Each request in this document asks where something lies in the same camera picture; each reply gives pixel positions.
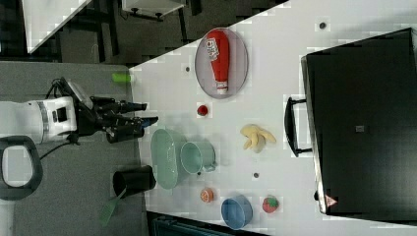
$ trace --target green cup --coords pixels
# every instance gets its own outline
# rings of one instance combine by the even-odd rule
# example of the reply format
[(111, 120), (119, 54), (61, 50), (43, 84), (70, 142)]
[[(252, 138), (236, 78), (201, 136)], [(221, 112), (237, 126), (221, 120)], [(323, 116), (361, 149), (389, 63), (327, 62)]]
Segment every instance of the green cup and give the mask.
[(202, 169), (212, 172), (215, 169), (214, 148), (209, 142), (188, 142), (181, 148), (181, 163), (190, 174), (196, 174)]

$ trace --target teal bowl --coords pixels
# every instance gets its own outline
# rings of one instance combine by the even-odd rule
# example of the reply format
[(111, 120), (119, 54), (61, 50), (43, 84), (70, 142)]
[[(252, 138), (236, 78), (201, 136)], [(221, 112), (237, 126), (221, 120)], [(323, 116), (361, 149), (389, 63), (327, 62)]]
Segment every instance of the teal bowl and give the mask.
[(153, 174), (160, 187), (175, 188), (188, 173), (181, 164), (181, 147), (187, 143), (185, 136), (168, 129), (156, 130), (150, 142)]

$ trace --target white table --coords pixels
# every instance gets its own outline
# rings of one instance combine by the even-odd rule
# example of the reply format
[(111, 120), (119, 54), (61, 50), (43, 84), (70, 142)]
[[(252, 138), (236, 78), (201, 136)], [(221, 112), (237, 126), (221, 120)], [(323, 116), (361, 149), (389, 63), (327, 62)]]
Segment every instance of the white table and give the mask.
[[(196, 79), (194, 59), (199, 41), (131, 69), (135, 102), (149, 104), (139, 116), (159, 116), (158, 126), (140, 139), (142, 164), (151, 165), (150, 138), (163, 125), (189, 141), (209, 140), (218, 166), (212, 173), (190, 176), (172, 192), (159, 186), (146, 192), (147, 210), (225, 225), (220, 207), (236, 194), (251, 202), (254, 217), (244, 230), (268, 235), (410, 235), (417, 228), (365, 220), (330, 217), (319, 212), (313, 158), (296, 158), (286, 143), (283, 116), (289, 95), (304, 94), (302, 56), (389, 31), (417, 26), (417, 1), (291, 0), (230, 27), (245, 41), (249, 71), (239, 94), (224, 100), (206, 95)], [(326, 22), (326, 29), (319, 23)], [(197, 117), (200, 103), (208, 118)], [(306, 112), (300, 112), (300, 148), (309, 146)], [(259, 154), (243, 150), (240, 129), (255, 123), (271, 131), (276, 145)], [(255, 179), (253, 173), (260, 173)], [(200, 190), (211, 187), (216, 199), (205, 205)], [(278, 212), (266, 214), (262, 200), (274, 195)]]
[(28, 53), (33, 53), (91, 0), (22, 0)]

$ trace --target white cabinet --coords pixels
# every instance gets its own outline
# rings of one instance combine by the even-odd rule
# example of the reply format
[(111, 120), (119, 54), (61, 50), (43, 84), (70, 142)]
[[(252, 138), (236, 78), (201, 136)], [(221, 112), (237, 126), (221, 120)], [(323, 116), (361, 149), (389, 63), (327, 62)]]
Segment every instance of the white cabinet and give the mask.
[(123, 0), (123, 11), (155, 17), (157, 14), (164, 16), (179, 8), (184, 7), (182, 0)]

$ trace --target blue bowl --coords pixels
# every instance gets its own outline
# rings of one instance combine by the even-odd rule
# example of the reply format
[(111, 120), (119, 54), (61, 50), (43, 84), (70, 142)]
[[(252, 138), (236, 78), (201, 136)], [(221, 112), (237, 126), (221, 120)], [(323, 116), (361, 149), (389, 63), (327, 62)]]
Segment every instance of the blue bowl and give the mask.
[(252, 220), (251, 203), (243, 195), (227, 199), (221, 205), (221, 216), (231, 229), (245, 227)]

